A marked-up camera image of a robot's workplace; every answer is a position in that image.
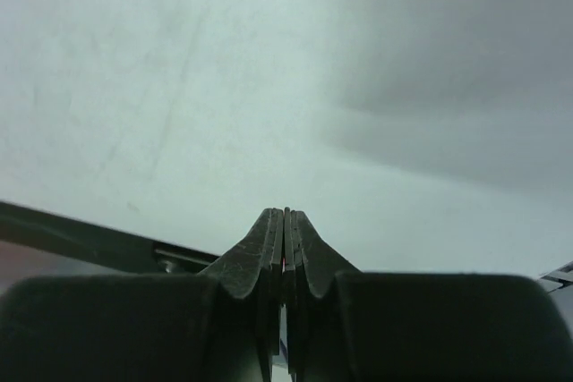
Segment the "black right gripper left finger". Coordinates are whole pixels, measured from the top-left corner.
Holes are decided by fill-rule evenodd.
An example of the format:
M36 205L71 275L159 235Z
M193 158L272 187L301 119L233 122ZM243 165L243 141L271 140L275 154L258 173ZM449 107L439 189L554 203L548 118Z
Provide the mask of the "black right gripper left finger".
M1 298L4 381L268 381L279 352L284 213L221 256L29 208L4 241L105 267L38 276Z

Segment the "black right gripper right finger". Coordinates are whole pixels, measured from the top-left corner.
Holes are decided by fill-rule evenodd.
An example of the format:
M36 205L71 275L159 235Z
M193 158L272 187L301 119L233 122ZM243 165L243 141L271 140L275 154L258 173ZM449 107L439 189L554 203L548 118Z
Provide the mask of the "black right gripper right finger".
M305 213L284 215L296 381L569 381L572 339L534 280L363 272Z

